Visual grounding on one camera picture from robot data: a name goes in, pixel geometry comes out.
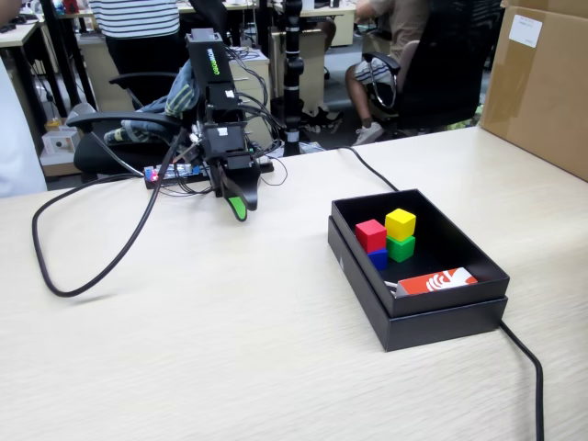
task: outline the white shoe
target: white shoe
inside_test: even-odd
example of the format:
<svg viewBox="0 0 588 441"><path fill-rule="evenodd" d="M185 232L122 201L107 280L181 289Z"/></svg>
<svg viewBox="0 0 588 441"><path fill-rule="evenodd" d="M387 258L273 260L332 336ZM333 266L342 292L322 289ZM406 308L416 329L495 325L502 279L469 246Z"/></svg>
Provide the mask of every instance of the white shoe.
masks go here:
<svg viewBox="0 0 588 441"><path fill-rule="evenodd" d="M377 122L372 122L369 129L362 127L361 129L356 130L356 133L359 136L357 136L356 143L353 144L354 147L357 145L370 144L384 133L384 129Z"/></svg>

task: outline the tabletop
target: tabletop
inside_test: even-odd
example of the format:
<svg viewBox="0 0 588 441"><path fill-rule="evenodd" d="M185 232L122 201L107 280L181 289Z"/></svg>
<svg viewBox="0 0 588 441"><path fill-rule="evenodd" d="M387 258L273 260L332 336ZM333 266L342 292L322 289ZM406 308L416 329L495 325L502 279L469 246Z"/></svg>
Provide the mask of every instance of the tabletop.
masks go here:
<svg viewBox="0 0 588 441"><path fill-rule="evenodd" d="M504 320L543 363L546 439L583 439L588 184L476 128L358 151L511 277ZM0 439L535 439L535 371L502 332L383 352L327 218L386 185L347 151L283 162L244 223L212 195L161 195L119 266L68 300L45 288L30 233L56 193L0 200ZM48 209L56 284L95 276L149 196L131 180Z"/></svg>
<svg viewBox="0 0 588 441"><path fill-rule="evenodd" d="M0 34L0 49L24 46L38 26L40 23L36 21L26 25L17 25L16 29Z"/></svg>

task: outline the black box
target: black box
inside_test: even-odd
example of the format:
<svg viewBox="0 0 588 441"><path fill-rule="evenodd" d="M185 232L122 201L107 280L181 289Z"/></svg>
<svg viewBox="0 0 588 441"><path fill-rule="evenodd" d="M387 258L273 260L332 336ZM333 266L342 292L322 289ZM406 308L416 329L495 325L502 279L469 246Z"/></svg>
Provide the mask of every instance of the black box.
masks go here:
<svg viewBox="0 0 588 441"><path fill-rule="evenodd" d="M383 225L398 208L416 216L414 255L399 264L389 260L378 271L354 229L370 219ZM484 333L500 324L509 277L418 190L334 201L329 244L387 351ZM398 299L384 284L462 266L478 283Z"/></svg>

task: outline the shorts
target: shorts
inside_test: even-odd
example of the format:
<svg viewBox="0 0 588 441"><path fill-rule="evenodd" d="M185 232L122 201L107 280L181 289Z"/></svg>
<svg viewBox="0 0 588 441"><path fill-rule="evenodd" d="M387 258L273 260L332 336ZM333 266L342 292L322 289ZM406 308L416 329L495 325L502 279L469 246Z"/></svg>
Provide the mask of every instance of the shorts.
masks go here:
<svg viewBox="0 0 588 441"><path fill-rule="evenodd" d="M374 73L374 80L376 83L385 83L387 85L392 84L392 74L388 65L382 60L373 58L371 60L371 70ZM356 64L356 79L362 85L371 85L371 75L369 74L368 62L363 61L360 64Z"/></svg>

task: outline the blue cube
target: blue cube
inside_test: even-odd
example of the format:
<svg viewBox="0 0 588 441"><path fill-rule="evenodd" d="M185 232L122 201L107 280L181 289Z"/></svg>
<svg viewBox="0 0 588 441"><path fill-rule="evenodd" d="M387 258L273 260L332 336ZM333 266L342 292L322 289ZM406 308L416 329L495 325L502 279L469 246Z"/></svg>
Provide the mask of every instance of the blue cube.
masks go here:
<svg viewBox="0 0 588 441"><path fill-rule="evenodd" d="M386 269L386 264L388 263L388 251L386 248L367 253L367 257L369 257L369 260L371 260L371 263L374 264L378 271Z"/></svg>

